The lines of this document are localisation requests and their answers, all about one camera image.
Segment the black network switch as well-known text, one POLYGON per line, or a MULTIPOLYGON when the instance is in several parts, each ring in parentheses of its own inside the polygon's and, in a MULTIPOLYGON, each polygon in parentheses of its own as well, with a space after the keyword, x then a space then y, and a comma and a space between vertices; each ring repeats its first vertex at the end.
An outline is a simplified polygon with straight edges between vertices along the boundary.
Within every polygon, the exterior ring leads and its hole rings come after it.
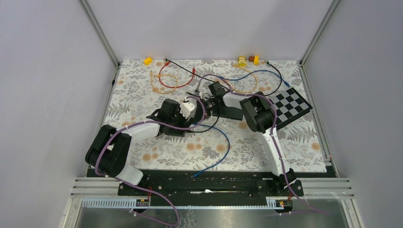
POLYGON ((168 136, 184 137, 187 131, 192 130, 198 125, 200 125, 200 123, 171 124, 169 126, 164 126, 162 133, 168 136))
POLYGON ((243 120, 243 112, 241 109, 235 107, 219 107, 217 110, 217 114, 219 117, 232 119, 232 120, 243 120))

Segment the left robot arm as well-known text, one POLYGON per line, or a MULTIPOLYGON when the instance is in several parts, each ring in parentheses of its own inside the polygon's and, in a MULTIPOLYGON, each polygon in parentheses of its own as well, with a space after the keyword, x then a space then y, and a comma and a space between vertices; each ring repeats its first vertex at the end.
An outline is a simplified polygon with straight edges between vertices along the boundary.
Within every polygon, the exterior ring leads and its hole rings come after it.
POLYGON ((207 108, 200 98, 194 99, 196 104, 189 97, 182 102, 165 99, 161 107, 143 121, 120 130, 103 125, 85 155, 85 162, 95 169, 97 175, 129 183, 129 189, 135 195, 144 194, 147 183, 142 179, 143 173, 127 160, 131 144, 161 134, 183 136, 198 126, 207 116, 207 108))

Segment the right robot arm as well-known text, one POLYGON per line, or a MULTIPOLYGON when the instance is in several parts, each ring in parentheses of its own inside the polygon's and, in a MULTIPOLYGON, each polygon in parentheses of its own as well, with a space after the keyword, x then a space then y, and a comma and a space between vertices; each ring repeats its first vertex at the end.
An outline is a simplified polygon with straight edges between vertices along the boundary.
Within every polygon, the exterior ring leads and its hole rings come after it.
POLYGON ((232 120, 245 120, 249 129, 258 134, 267 157, 271 159, 272 188, 280 196, 291 190, 296 181, 293 169, 286 165, 277 136, 277 111, 274 104, 261 92, 238 94, 226 91, 219 82, 208 86, 211 97, 204 101, 212 115, 232 120))

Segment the yellow toy brick with face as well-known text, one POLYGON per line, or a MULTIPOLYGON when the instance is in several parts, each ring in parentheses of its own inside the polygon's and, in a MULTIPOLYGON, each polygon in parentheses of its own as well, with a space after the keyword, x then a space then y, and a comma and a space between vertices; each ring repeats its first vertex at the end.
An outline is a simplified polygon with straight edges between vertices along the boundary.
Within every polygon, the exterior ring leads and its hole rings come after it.
POLYGON ((238 57, 238 66, 240 67, 246 67, 247 66, 247 61, 244 56, 239 56, 238 57))

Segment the floral patterned table mat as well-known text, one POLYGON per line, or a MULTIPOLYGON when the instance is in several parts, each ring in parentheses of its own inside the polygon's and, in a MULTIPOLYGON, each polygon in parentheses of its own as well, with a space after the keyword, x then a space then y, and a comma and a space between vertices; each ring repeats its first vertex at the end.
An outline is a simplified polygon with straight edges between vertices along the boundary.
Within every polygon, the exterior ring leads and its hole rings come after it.
MULTIPOLYGON (((141 122, 169 98, 182 101, 199 88, 207 97, 208 85, 219 76, 241 92, 278 95, 295 88, 306 96, 295 60, 263 60, 258 66, 235 67, 235 60, 126 59, 106 114, 105 123, 121 129, 141 122)), ((285 160, 296 172, 326 172, 326 163, 312 113, 278 130, 285 160)), ((138 169, 215 171, 269 171, 271 163, 245 121, 212 117, 184 137, 160 135, 131 144, 128 161, 138 169)))

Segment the yellow brown toy block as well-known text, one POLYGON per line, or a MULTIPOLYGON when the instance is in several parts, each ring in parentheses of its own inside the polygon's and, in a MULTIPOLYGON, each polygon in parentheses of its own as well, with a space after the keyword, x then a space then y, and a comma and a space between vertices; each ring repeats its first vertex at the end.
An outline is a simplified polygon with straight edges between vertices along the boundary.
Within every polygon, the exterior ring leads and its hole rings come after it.
POLYGON ((254 65, 258 66, 259 65, 259 56, 249 56, 248 61, 253 63, 254 65))

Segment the black white checkerboard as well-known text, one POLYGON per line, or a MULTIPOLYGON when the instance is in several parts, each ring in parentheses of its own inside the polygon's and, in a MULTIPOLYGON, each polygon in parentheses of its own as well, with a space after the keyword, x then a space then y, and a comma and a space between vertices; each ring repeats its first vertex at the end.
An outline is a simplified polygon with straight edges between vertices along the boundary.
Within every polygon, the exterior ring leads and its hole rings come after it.
POLYGON ((293 87, 270 98, 270 101, 277 113, 277 130, 296 121, 313 109, 313 106, 293 87))

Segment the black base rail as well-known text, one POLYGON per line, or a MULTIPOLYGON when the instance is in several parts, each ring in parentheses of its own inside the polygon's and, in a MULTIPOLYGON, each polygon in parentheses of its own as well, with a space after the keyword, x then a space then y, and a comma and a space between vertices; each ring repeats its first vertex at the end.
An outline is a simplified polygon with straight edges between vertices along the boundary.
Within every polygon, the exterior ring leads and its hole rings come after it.
MULTIPOLYGON (((279 180, 270 172, 208 171, 191 177, 191 171, 142 170, 144 177, 139 187, 154 190, 164 195, 174 206, 266 206, 266 197, 287 199, 291 192, 285 180, 279 180)), ((296 173, 297 180, 292 190, 304 196, 304 178, 332 178, 334 173, 296 173)), ((114 179, 96 176, 89 171, 89 180, 75 184, 77 193, 95 196, 145 197, 147 192, 120 184, 114 179)))

